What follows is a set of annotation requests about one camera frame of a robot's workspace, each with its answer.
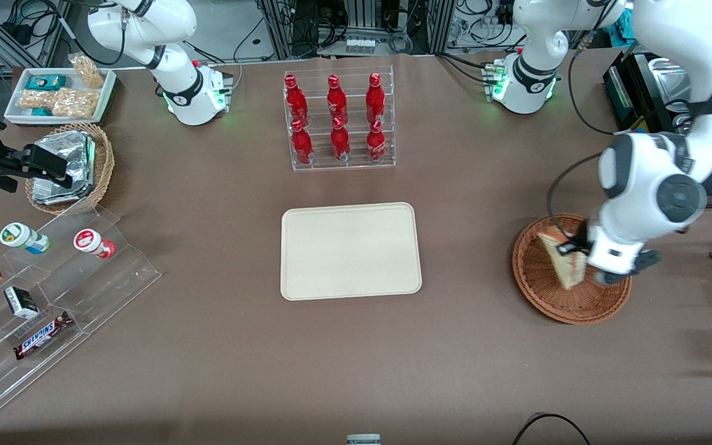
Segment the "table surface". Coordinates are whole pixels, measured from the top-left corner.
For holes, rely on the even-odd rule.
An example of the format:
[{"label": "table surface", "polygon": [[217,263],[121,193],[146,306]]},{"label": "table surface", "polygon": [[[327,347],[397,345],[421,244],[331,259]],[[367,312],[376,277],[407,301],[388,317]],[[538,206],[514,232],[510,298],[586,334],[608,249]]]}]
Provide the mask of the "table surface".
[{"label": "table surface", "polygon": [[[586,51],[574,70],[584,115],[605,129],[615,54]],[[387,63],[396,168],[293,172],[283,72]],[[164,276],[0,411],[0,443],[503,444],[535,412],[572,418],[594,443],[712,443],[712,211],[650,243],[663,262],[600,324],[546,318],[512,278],[512,243],[545,214],[551,180],[611,140],[577,120],[566,82],[518,116],[433,57],[249,65],[232,112],[184,127],[148,72],[119,78],[102,205]],[[10,126],[2,140],[46,133]],[[588,164],[556,208],[603,200]],[[285,211],[396,201],[416,212],[418,293],[282,298]],[[48,219],[22,189],[0,192],[0,228]],[[578,443],[569,428],[546,419],[523,443]]]}]

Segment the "blue object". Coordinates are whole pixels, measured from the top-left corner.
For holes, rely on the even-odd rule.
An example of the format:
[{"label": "blue object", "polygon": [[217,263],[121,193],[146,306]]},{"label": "blue object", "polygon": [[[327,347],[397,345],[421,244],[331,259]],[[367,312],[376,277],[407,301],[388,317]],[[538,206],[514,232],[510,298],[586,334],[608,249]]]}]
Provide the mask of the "blue object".
[{"label": "blue object", "polygon": [[604,28],[604,31],[611,39],[611,46],[614,48],[627,47],[636,42],[634,30],[630,27],[630,15],[630,9],[625,9],[617,19],[617,22]]},{"label": "blue object", "polygon": [[53,116],[50,109],[32,109],[32,116]]},{"label": "blue object", "polygon": [[63,74],[48,74],[46,76],[32,76],[26,84],[28,90],[56,91],[65,86]]}]

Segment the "round wicker basket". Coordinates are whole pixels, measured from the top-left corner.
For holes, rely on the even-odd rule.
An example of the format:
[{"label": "round wicker basket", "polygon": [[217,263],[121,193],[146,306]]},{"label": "round wicker basket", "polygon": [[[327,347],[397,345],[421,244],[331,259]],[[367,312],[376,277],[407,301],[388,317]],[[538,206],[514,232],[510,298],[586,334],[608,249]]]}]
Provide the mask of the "round wicker basket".
[{"label": "round wicker basket", "polygon": [[[585,220],[583,216],[567,213],[557,214],[556,219],[562,230],[571,234],[577,233]],[[588,265],[584,281],[565,290],[551,257],[537,237],[537,233],[552,225],[547,216],[529,224],[512,248],[512,274],[523,296],[540,312],[569,324],[597,323],[615,315],[630,294],[630,277],[602,286],[593,279],[597,269]]]},{"label": "round wicker basket", "polygon": [[[91,194],[76,206],[76,210],[87,211],[99,203],[108,189],[109,181],[111,180],[111,171],[114,169],[114,152],[111,150],[111,144],[106,137],[106,133],[95,124],[67,124],[59,127],[51,132],[51,135],[57,133],[70,132],[71,130],[79,130],[79,132],[88,132],[95,140],[95,189]],[[60,203],[59,205],[39,205],[32,199],[32,185],[34,180],[26,180],[26,199],[34,208],[45,211],[51,214],[60,214],[70,208],[76,202]]]}]

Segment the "acrylic display stand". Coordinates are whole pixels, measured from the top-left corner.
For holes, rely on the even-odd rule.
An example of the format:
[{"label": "acrylic display stand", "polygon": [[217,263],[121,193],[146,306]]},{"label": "acrylic display stand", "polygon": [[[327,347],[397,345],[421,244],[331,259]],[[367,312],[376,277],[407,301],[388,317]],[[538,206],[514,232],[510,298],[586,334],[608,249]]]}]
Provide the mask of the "acrylic display stand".
[{"label": "acrylic display stand", "polygon": [[[5,278],[0,283],[0,409],[161,276],[144,253],[124,239],[115,225],[119,218],[101,206],[76,210],[84,205],[71,206],[37,230],[51,239],[46,253],[13,248],[0,259]],[[112,240],[115,254],[102,260],[76,250],[73,238],[84,228]],[[4,295],[9,286],[27,290],[40,314],[30,320],[12,315]],[[74,324],[29,357],[16,360],[12,349],[63,311]]]},{"label": "acrylic display stand", "polygon": [[[370,133],[370,123],[367,122],[367,88],[370,87],[370,74],[381,74],[381,87],[384,88],[384,137],[386,138],[386,153],[381,163],[370,163],[367,158],[367,135]],[[286,71],[293,74],[304,92],[309,108],[309,126],[307,132],[311,137],[311,145],[315,152],[315,161],[302,164],[296,160],[293,143],[290,138],[293,130],[287,101],[285,117],[287,120],[287,140],[290,146],[290,161],[295,171],[393,167],[397,161],[395,144],[395,75],[391,65],[383,67],[337,68],[327,70],[296,70]],[[348,124],[345,127],[350,135],[350,160],[340,163],[334,157],[331,147],[331,114],[328,111],[328,76],[337,74],[339,84],[347,97]]]}]

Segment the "red soda bottle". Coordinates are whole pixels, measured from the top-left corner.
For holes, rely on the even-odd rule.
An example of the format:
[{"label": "red soda bottle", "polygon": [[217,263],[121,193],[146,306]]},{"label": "red soda bottle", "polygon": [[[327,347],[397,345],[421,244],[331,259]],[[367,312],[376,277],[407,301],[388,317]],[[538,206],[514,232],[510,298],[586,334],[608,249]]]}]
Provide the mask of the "red soda bottle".
[{"label": "red soda bottle", "polygon": [[386,151],[386,138],[381,127],[381,121],[373,121],[370,125],[370,134],[367,135],[367,160],[371,163],[379,163],[383,160]]},{"label": "red soda bottle", "polygon": [[302,125],[309,125],[309,107],[306,104],[306,96],[299,83],[296,82],[296,76],[287,74],[285,76],[285,87],[287,87],[287,104],[290,107],[290,114],[293,119],[302,121]]},{"label": "red soda bottle", "polygon": [[293,149],[296,150],[296,159],[302,164],[311,164],[315,161],[315,153],[312,150],[312,138],[304,129],[304,124],[300,119],[293,119],[290,125],[293,129]]},{"label": "red soda bottle", "polygon": [[384,121],[384,88],[381,88],[381,74],[370,74],[370,87],[367,88],[367,123],[375,119]]},{"label": "red soda bottle", "polygon": [[328,111],[331,112],[331,118],[342,118],[342,125],[348,124],[348,105],[345,101],[345,92],[339,86],[339,77],[337,74],[328,76]]},{"label": "red soda bottle", "polygon": [[334,127],[331,130],[331,146],[334,147],[334,157],[340,163],[345,163],[350,159],[350,138],[348,137],[348,130],[345,129],[342,123],[342,118],[337,116],[331,119],[331,126]]}]

